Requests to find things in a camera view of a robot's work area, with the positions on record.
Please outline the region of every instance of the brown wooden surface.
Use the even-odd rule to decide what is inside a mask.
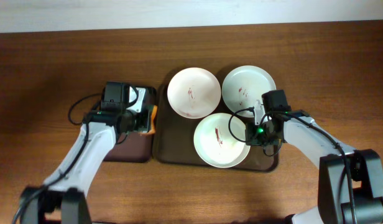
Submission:
[[[182,68],[240,65],[267,70],[293,109],[383,162],[383,21],[0,34],[0,223],[74,143],[77,99],[108,80],[158,88]],[[302,212],[317,190],[318,170],[287,145],[270,174],[104,163],[88,205],[94,221],[229,223]]]

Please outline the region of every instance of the plate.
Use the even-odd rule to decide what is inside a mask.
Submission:
[[[169,83],[168,102],[180,116],[203,118],[221,101],[221,85],[216,77],[202,68],[186,68]]]
[[[231,115],[216,113],[204,118],[194,132],[197,154],[209,165],[228,168],[239,164],[248,155],[250,146],[230,135],[228,124]],[[233,134],[245,140],[246,125],[237,117],[231,120]]]
[[[273,78],[263,69],[245,65],[232,70],[222,84],[222,96],[226,106],[234,113],[254,106],[256,100],[262,103],[262,94],[275,90]],[[252,112],[243,111],[238,115],[253,118]]]

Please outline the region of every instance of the white background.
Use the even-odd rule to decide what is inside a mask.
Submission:
[[[0,32],[383,19],[383,0],[0,0]]]

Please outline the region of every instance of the white plate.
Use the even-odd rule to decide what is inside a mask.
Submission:
[[[262,94],[275,89],[273,78],[265,70],[245,65],[235,68],[226,76],[222,84],[222,96],[226,106],[232,112],[236,112],[254,106],[256,100],[262,103]],[[254,117],[249,111],[238,115]]]
[[[209,165],[228,168],[239,164],[248,155],[250,146],[230,135],[230,114],[216,113],[204,118],[194,132],[194,147],[197,154]],[[237,117],[231,120],[231,131],[245,140],[246,125]]]
[[[221,101],[221,85],[216,77],[202,68],[186,68],[169,83],[168,101],[172,109],[185,118],[203,118]]]

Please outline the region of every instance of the white wall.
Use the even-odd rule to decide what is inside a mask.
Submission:
[[[0,32],[383,19],[383,0],[0,0]]]

